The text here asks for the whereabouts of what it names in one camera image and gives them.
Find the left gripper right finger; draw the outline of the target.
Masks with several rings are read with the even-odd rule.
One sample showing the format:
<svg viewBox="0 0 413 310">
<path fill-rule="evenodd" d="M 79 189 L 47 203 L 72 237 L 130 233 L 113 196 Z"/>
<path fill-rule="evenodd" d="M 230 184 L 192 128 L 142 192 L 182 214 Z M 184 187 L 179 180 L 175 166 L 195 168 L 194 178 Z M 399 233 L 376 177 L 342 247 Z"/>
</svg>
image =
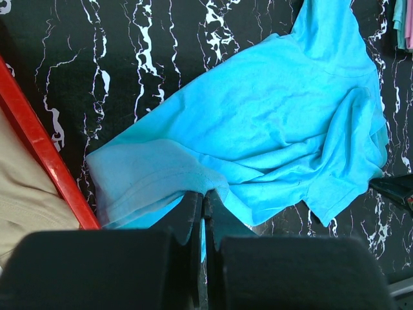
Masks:
<svg viewBox="0 0 413 310">
<path fill-rule="evenodd" d="M 203 199 L 203 218 L 206 234 L 208 306 L 210 309 L 230 309 L 221 242 L 226 237 L 254 238 L 257 234 L 224 206 L 216 190 L 208 191 Z"/>
</svg>

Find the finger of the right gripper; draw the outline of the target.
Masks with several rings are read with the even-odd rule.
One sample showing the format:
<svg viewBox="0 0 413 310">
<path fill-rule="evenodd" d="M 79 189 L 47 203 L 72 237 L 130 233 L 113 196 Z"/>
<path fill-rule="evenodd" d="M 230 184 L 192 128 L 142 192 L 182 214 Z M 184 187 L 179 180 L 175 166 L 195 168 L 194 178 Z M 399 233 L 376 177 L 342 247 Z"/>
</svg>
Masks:
<svg viewBox="0 0 413 310">
<path fill-rule="evenodd" d="M 412 210 L 412 174 L 374 178 L 369 187 L 405 210 Z"/>
</svg>

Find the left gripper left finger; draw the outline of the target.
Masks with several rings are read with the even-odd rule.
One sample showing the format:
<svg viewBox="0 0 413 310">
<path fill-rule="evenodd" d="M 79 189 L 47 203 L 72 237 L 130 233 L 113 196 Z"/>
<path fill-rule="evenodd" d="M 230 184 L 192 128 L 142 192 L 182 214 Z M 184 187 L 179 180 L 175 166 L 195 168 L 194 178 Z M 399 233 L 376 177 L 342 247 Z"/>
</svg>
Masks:
<svg viewBox="0 0 413 310">
<path fill-rule="evenodd" d="M 161 227 L 171 236 L 166 280 L 169 309 L 199 307 L 202 202 L 202 194 L 186 192 L 161 220 Z"/>
</svg>

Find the turquoise t shirt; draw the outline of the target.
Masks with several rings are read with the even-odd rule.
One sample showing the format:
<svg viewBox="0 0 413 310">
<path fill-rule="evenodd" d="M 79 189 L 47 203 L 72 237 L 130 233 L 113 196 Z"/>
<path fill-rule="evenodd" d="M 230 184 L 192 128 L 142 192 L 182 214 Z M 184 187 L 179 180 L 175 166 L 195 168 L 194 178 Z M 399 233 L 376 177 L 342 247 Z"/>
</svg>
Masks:
<svg viewBox="0 0 413 310">
<path fill-rule="evenodd" d="M 86 162 L 104 229 L 147 228 L 216 190 L 249 226 L 298 202 L 328 225 L 387 161 L 376 65 L 349 1 L 305 1 L 272 34 L 170 96 Z"/>
</svg>

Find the teal folded t shirt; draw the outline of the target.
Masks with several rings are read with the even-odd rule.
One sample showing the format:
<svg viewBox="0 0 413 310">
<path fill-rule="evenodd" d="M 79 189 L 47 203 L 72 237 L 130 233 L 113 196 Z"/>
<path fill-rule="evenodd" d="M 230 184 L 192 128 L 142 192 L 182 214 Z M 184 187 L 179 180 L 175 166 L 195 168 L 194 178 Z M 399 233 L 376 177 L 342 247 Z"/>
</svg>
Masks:
<svg viewBox="0 0 413 310">
<path fill-rule="evenodd" d="M 396 0 L 392 18 L 393 29 L 396 31 L 398 49 L 406 50 L 405 21 L 407 13 L 407 0 Z"/>
</svg>

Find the pink folded t shirt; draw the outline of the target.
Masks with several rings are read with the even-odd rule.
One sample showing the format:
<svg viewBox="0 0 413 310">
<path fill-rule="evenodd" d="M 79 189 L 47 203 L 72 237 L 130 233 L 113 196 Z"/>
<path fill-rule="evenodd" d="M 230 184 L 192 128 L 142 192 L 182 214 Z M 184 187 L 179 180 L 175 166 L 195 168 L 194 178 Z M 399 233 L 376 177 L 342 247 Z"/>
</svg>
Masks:
<svg viewBox="0 0 413 310">
<path fill-rule="evenodd" d="M 407 0 L 405 16 L 405 43 L 406 49 L 412 51 L 412 0 Z"/>
</svg>

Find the beige folded t shirt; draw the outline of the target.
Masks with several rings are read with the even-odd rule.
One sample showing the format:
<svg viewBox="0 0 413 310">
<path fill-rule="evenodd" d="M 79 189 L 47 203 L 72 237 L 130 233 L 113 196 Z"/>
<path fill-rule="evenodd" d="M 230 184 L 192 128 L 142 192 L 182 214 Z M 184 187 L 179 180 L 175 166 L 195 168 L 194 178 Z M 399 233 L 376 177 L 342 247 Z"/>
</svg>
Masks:
<svg viewBox="0 0 413 310">
<path fill-rule="evenodd" d="M 1 112 L 1 267 L 26 235 L 78 228 L 72 210 Z"/>
</svg>

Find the red plastic bin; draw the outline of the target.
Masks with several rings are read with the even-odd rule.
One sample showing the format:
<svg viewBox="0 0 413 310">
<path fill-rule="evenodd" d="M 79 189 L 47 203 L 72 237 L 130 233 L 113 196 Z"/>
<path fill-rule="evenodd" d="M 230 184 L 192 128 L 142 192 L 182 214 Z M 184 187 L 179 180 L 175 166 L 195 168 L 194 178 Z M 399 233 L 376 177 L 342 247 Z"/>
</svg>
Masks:
<svg viewBox="0 0 413 310">
<path fill-rule="evenodd" d="M 1 108 L 29 153 L 67 202 L 80 228 L 100 229 L 89 204 L 4 60 L 1 60 Z"/>
</svg>

